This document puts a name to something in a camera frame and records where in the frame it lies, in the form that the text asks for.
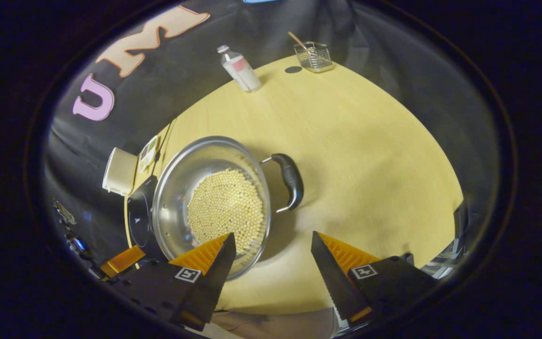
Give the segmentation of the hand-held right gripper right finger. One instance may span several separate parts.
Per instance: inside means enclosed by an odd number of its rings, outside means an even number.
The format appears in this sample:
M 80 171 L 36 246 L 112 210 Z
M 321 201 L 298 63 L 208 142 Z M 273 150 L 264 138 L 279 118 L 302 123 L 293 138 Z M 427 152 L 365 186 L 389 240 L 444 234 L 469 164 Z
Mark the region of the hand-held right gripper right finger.
M 340 319 L 350 325 L 398 317 L 436 287 L 435 278 L 403 257 L 379 259 L 317 231 L 311 253 Z

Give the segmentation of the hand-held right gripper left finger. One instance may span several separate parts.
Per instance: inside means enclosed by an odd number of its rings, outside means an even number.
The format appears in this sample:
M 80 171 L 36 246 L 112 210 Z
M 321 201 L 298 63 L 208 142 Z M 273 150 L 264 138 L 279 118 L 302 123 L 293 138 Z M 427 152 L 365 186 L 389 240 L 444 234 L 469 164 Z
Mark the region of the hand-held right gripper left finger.
M 118 274 L 111 286 L 161 322 L 202 331 L 211 321 L 236 254 L 234 234 L 223 234 L 170 262 Z

